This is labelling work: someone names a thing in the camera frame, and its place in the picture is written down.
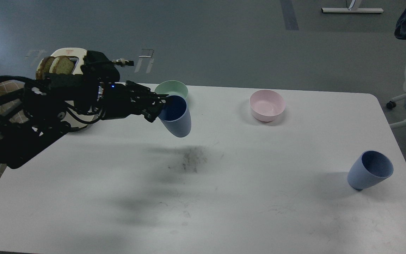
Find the cup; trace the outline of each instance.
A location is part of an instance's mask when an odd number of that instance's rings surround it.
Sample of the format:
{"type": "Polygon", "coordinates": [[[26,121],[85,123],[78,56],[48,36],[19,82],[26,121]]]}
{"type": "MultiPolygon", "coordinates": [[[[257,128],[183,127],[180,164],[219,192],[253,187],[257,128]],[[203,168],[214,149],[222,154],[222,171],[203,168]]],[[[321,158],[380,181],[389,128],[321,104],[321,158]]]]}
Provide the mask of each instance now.
{"type": "Polygon", "coordinates": [[[187,101],[179,95],[169,95],[159,119],[169,132],[177,137],[185,137],[190,132],[190,112],[187,101]]]}
{"type": "Polygon", "coordinates": [[[189,91],[183,82],[169,80],[159,84],[154,92],[160,95],[179,95],[183,98],[187,98],[189,91]]]}
{"type": "Polygon", "coordinates": [[[393,164],[377,151],[365,151],[353,164],[347,175],[350,186],[363,190],[380,183],[393,174],[393,164]]]}

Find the chair wheel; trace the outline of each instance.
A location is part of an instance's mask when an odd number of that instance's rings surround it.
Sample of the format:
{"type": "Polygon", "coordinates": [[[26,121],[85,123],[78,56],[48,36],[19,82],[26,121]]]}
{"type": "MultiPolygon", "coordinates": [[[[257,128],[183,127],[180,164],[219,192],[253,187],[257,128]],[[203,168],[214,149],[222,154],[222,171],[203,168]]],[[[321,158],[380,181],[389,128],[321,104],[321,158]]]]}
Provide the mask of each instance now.
{"type": "Polygon", "coordinates": [[[393,109],[395,108],[397,105],[394,101],[389,101],[388,103],[386,103],[386,107],[389,109],[393,109]]]}

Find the table surface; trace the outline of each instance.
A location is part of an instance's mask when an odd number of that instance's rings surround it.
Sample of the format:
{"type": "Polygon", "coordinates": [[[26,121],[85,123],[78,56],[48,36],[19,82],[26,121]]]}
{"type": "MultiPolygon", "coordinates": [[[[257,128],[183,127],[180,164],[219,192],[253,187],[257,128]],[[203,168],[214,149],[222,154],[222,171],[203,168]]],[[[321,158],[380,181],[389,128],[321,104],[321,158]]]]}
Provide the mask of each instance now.
{"type": "Polygon", "coordinates": [[[189,87],[192,131],[141,116],[70,133],[0,179],[0,250],[28,253],[406,253],[406,163],[377,99],[189,87]],[[377,150],[394,165],[363,191],[347,173],[377,150]]]}

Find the blue cup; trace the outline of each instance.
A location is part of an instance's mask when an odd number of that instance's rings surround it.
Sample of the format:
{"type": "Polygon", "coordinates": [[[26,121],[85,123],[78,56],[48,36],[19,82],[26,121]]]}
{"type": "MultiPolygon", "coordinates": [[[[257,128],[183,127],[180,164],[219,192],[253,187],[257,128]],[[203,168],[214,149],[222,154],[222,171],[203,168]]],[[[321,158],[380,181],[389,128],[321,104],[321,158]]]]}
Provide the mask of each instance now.
{"type": "Polygon", "coordinates": [[[169,132],[177,137],[185,137],[190,132],[190,112],[187,101],[179,95],[169,95],[170,99],[162,108],[159,119],[169,132]]]}
{"type": "Polygon", "coordinates": [[[365,151],[353,164],[347,182],[356,190],[380,183],[393,174],[393,164],[377,151],[365,151]]]}

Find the robotic arm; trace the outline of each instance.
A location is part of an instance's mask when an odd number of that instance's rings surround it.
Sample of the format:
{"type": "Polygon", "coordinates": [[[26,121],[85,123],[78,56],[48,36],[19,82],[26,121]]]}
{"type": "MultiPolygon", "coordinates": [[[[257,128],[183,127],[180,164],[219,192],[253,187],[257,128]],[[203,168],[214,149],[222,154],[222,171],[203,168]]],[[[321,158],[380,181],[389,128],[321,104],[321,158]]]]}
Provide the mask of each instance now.
{"type": "Polygon", "coordinates": [[[81,124],[82,127],[131,114],[143,115],[145,120],[153,122],[160,114],[167,95],[157,95],[150,88],[132,81],[124,85],[117,83],[119,72],[114,65],[133,66],[131,61],[110,61],[101,52],[78,48],[61,50],[71,51],[71,56],[52,55],[53,61],[47,59],[50,57],[42,60],[52,64],[40,68],[41,62],[36,80],[0,76],[0,82],[17,80],[25,84],[24,88],[0,96],[0,106],[19,99],[0,114],[0,163],[13,169],[22,166],[72,131],[73,125],[81,124]],[[74,50],[81,55],[74,55],[74,50]],[[64,71],[63,66],[69,66],[69,70],[64,71]],[[23,111],[28,120],[10,122],[19,111],[23,111]]]}

